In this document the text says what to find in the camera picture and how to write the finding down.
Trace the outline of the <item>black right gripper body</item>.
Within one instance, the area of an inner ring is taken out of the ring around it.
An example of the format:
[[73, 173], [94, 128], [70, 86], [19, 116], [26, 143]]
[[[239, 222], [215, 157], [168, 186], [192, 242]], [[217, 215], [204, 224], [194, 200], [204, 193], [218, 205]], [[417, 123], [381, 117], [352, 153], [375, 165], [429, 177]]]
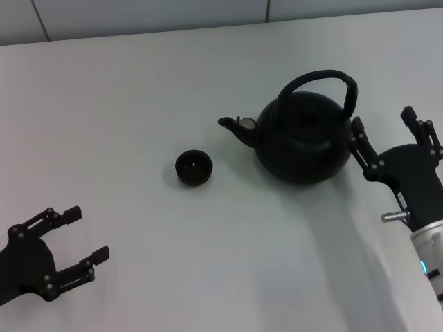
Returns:
[[443, 220], [443, 184], [436, 168], [439, 158], [423, 145], [393, 147], [368, 162], [363, 169], [370, 182], [387, 185], [402, 210], [409, 211], [412, 232]]

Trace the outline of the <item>small black teacup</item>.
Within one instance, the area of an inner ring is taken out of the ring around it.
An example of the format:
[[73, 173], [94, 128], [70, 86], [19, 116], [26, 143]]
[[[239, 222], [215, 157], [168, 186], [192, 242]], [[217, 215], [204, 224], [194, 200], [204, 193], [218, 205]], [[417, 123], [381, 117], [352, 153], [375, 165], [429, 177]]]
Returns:
[[212, 175], [213, 162], [210, 156], [200, 150], [187, 150], [175, 161], [178, 179], [185, 185], [196, 187], [204, 184]]

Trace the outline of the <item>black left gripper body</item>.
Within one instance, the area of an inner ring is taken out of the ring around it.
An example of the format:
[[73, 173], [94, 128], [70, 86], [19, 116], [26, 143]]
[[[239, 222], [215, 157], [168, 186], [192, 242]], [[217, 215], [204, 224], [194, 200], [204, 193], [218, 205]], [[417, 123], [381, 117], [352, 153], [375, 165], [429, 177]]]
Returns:
[[56, 273], [45, 242], [22, 225], [8, 230], [8, 243], [0, 251], [0, 306], [25, 294], [50, 302], [57, 298], [52, 279]]

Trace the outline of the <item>black round teapot with handle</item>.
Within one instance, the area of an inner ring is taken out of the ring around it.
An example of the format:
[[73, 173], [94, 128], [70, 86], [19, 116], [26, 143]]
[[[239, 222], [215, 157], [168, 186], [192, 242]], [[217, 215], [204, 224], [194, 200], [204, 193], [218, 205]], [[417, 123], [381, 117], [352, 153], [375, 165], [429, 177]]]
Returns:
[[[325, 95], [299, 91], [304, 84], [325, 79], [345, 83], [343, 106]], [[342, 71], [313, 71], [290, 81], [258, 119], [223, 117], [218, 123], [253, 148], [268, 172], [311, 185], [335, 176], [349, 160], [350, 118], [358, 92], [356, 81]]]

